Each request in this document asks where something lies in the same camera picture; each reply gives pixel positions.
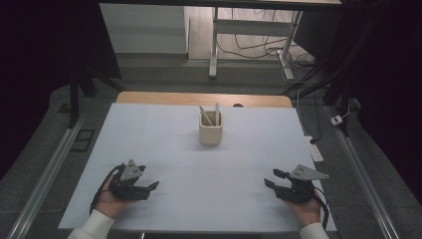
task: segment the pen holder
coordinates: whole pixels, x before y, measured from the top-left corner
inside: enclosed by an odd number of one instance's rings
[[[223,135],[223,114],[220,112],[220,123],[215,125],[215,112],[206,112],[213,125],[210,125],[207,118],[199,114],[199,140],[204,144],[217,145],[221,142]]]

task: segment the white tabletop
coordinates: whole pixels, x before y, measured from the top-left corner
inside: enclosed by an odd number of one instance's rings
[[[133,159],[136,183],[159,180],[148,200],[120,214],[114,229],[141,232],[282,233],[301,228],[291,208],[264,184],[290,186],[273,168],[315,168],[294,109],[220,108],[218,146],[199,141],[199,109],[113,104],[59,228],[81,227],[107,173]],[[328,231],[335,231],[331,217]]]

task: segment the table leg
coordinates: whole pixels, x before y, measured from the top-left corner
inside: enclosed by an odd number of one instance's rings
[[[286,80],[291,81],[294,79],[292,70],[289,66],[289,62],[287,59],[288,53],[289,53],[289,48],[292,44],[293,41],[293,37],[295,36],[295,32],[296,32],[296,28],[298,27],[298,22],[299,22],[299,18],[301,16],[302,12],[297,12],[297,14],[295,14],[294,12],[294,18],[292,21],[292,25],[291,28],[289,30],[289,35],[288,38],[286,39],[286,43],[285,46],[283,47],[283,51],[281,54],[279,54],[279,59],[280,62],[282,63],[283,66],[283,72],[285,73],[286,76]]]
[[[218,8],[213,8],[213,21],[212,21],[212,46],[210,58],[210,72],[209,77],[217,77],[217,27],[218,27]]]

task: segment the hand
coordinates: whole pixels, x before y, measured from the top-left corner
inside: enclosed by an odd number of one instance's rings
[[[99,202],[96,205],[96,211],[111,219],[116,219],[117,215],[121,212],[124,206],[136,201],[115,198],[111,192],[108,191],[108,186],[111,183],[112,177],[113,175],[108,178],[105,186],[103,187],[103,192],[101,193]]]
[[[304,227],[316,222],[320,222],[320,205],[314,199],[311,199],[311,201],[305,203],[294,203],[287,200],[283,201],[292,207],[296,216]]]

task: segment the wall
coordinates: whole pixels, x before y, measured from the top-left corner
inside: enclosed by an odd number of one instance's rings
[[[101,4],[116,53],[187,53],[184,7]]]

